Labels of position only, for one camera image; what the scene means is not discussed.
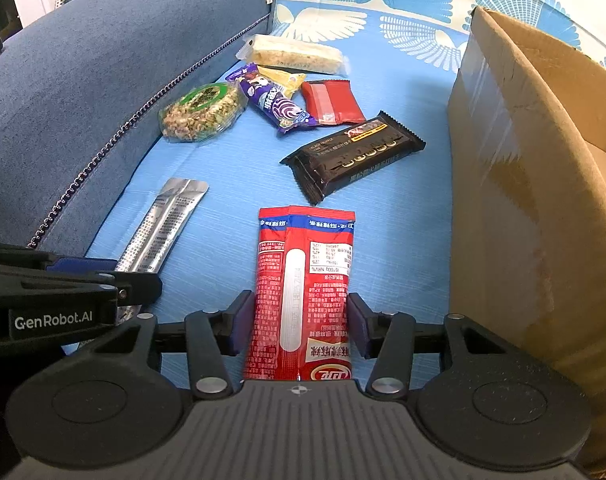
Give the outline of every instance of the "silver stick package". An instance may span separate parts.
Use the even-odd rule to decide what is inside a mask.
[[[114,270],[158,272],[187,219],[208,190],[189,178],[170,178],[142,220]],[[120,306],[117,323],[136,316],[141,305]]]

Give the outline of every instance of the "zipper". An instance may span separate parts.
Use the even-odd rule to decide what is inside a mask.
[[[139,108],[139,110],[137,110],[132,117],[125,121],[125,123],[118,130],[116,130],[116,133],[112,136],[112,138],[110,138],[110,140],[107,141],[106,145],[102,147],[101,150],[96,153],[96,155],[93,156],[92,160],[90,160],[90,163],[88,163],[88,165],[83,168],[83,170],[81,170],[81,172],[77,175],[74,181],[72,181],[70,186],[66,189],[65,193],[63,193],[61,195],[61,198],[57,200],[56,204],[52,206],[52,209],[48,213],[48,216],[43,219],[43,223],[38,227],[38,229],[34,233],[34,236],[28,243],[27,247],[29,249],[37,248],[39,242],[43,238],[43,235],[45,235],[46,231],[54,224],[56,217],[61,213],[61,211],[69,202],[69,200],[72,199],[72,196],[75,194],[75,192],[78,191],[81,185],[90,176],[90,173],[92,173],[92,171],[106,157],[106,155],[110,152],[114,145],[119,142],[119,139],[121,139],[121,137],[125,135],[125,132],[127,132],[132,126],[134,126],[134,124],[136,124],[137,121],[141,119],[145,115],[145,113],[158,102],[159,99],[161,99],[161,97],[170,92],[171,89],[173,89],[177,84],[179,84],[183,79],[189,76],[205,62],[209,61],[214,56],[219,54],[223,49],[225,49],[225,47],[230,46],[232,43],[241,38],[244,34],[248,33],[250,30],[256,27],[256,25],[267,20],[267,18],[269,17],[270,15],[266,14],[264,17],[259,18],[254,23],[252,23],[252,25],[250,25],[249,27],[244,28],[238,34],[235,34],[234,36],[226,40],[225,43],[222,43],[221,46],[217,47],[211,53],[198,60],[190,68],[181,72],[167,85],[165,85],[157,93],[155,93],[150,99],[148,99],[148,101],[141,108]]]

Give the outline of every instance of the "ribbed black surface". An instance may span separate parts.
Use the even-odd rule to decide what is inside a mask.
[[[587,476],[567,464],[535,473],[499,473],[459,462],[433,446],[401,404],[371,400],[352,381],[247,381],[234,397],[198,403],[170,441],[137,460],[102,470],[70,471],[28,459],[8,478],[579,480]]]

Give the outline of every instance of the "red snack package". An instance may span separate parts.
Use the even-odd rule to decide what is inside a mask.
[[[343,79],[305,81],[301,85],[305,106],[319,124],[362,123],[365,116]]]
[[[351,211],[289,206],[259,211],[256,313],[248,379],[349,379],[345,300]]]

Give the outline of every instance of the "cardboard box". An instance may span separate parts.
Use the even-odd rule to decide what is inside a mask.
[[[573,379],[606,476],[606,70],[477,8],[448,107],[451,312]]]

